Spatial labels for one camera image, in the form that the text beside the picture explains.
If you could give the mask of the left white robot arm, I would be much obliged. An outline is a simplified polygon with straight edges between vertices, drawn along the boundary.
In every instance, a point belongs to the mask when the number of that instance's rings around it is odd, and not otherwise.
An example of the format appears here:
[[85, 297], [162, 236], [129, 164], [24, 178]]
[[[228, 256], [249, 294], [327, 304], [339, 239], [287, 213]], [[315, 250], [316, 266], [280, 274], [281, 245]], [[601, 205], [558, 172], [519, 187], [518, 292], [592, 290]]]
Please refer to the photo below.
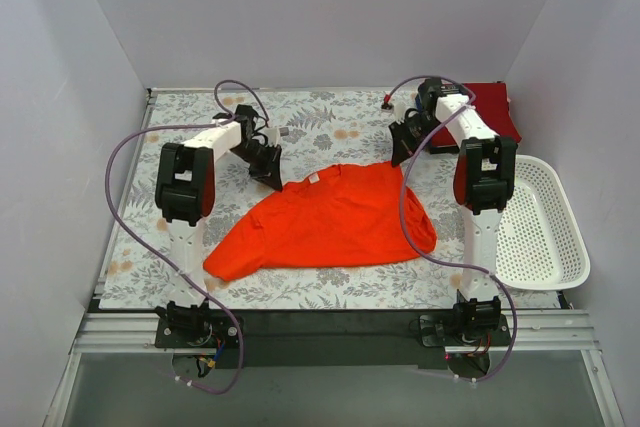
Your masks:
[[211, 126], [181, 143], [166, 143], [160, 154], [155, 203], [167, 223], [168, 260], [174, 268], [165, 307], [156, 310], [165, 332], [190, 346], [207, 346], [220, 331], [210, 319], [205, 296], [204, 230], [215, 202], [216, 163], [232, 153], [248, 164], [252, 179], [275, 191], [283, 189], [281, 138], [285, 128], [257, 125], [258, 113], [239, 105], [219, 114]]

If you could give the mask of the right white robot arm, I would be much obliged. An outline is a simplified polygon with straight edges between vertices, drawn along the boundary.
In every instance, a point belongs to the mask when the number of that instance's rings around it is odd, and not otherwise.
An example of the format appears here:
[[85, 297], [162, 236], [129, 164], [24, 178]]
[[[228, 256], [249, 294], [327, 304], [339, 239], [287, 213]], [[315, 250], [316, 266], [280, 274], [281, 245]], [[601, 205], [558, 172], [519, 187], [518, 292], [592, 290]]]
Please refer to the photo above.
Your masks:
[[452, 308], [418, 321], [427, 346], [453, 341], [489, 345], [510, 337], [502, 304], [512, 300], [497, 277], [499, 224], [515, 187], [516, 141], [491, 129], [476, 112], [474, 93], [439, 76], [418, 76], [418, 106], [402, 108], [386, 95], [383, 108], [394, 114], [389, 129], [391, 163], [414, 164], [431, 139], [448, 130], [458, 147], [453, 194], [464, 221], [463, 275]]

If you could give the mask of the orange t-shirt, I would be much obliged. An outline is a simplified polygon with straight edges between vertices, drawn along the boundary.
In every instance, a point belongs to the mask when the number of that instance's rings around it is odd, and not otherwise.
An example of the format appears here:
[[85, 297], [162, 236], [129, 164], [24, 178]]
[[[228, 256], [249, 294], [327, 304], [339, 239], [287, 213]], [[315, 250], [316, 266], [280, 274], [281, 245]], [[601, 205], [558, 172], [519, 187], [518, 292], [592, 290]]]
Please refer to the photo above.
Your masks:
[[242, 217], [203, 262], [230, 282], [263, 269], [366, 267], [431, 253], [437, 234], [388, 162], [337, 164], [287, 183]]

